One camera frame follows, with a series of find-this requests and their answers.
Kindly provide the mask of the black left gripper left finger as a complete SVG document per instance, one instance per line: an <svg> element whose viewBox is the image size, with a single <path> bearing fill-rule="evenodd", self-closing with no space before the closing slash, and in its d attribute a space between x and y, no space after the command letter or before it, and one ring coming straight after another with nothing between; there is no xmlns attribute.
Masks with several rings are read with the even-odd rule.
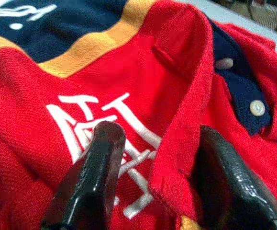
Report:
<svg viewBox="0 0 277 230"><path fill-rule="evenodd" d="M41 221L42 230L108 230L111 224L125 132L98 123L83 155L59 184Z"/></svg>

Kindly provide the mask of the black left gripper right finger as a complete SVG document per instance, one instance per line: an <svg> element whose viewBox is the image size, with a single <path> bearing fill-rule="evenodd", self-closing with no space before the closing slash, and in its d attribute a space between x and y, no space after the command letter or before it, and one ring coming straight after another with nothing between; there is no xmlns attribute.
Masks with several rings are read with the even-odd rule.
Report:
<svg viewBox="0 0 277 230"><path fill-rule="evenodd" d="M200 127L193 179L206 230L277 230L277 200L235 148L209 126Z"/></svg>

